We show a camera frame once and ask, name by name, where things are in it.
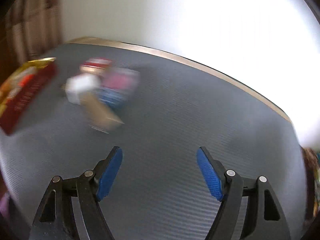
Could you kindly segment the gold ribbed box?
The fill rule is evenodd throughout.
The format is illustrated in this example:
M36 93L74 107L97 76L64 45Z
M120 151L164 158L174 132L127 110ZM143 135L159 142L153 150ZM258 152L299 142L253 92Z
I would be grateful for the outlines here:
M91 92L82 94L80 103L85 108L94 129L109 133L123 124L122 120Z

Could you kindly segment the grey textured table mat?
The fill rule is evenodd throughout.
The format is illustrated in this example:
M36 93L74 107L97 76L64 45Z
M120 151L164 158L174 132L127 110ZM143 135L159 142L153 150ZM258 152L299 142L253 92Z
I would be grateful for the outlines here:
M292 239L304 224L306 182L291 122L234 85L201 70L136 51L63 44L47 53L57 74L37 94L11 135L1 134L1 169L16 205L33 222L55 175L77 177L114 146L123 162L100 203L115 239L204 239L219 209L196 162L204 146L243 177L265 176ZM62 86L92 57L140 73L116 113L123 124L93 129Z

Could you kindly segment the gold tin tray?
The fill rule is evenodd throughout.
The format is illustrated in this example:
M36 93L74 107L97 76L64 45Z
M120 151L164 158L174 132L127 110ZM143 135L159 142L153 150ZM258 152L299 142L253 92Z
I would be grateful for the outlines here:
M27 61L1 85L1 129L10 135L22 113L56 75L54 57Z

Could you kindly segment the blue small box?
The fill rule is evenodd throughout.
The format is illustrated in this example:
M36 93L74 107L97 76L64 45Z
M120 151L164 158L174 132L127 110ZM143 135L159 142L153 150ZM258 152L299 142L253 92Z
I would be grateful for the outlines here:
M120 108L129 98L129 94L122 90L99 88L95 91L99 101L111 109Z

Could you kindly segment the white square box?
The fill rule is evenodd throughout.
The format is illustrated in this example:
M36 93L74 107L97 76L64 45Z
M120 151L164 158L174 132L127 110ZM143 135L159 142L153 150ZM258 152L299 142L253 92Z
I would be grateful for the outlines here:
M79 74L66 81L65 93L67 100L73 104L80 104L82 94L95 90L100 86L100 78L94 74Z

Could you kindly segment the pink clear case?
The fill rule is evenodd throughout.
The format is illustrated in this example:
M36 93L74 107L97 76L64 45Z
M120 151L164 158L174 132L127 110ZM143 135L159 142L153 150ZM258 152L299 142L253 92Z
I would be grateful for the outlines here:
M140 72L129 68L110 68L103 76L101 87L131 95L140 83Z

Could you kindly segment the red white cigarette box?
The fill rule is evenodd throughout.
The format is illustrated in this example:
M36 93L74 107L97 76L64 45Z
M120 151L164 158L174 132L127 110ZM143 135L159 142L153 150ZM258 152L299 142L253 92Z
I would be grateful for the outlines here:
M93 57L80 65L80 72L104 75L104 73L112 66L112 61L102 57Z

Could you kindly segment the beige patterned curtain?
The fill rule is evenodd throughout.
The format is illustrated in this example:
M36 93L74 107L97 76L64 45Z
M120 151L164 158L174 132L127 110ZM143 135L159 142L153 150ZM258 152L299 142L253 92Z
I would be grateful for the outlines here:
M61 0L15 0L5 16L10 57L18 66L62 43Z

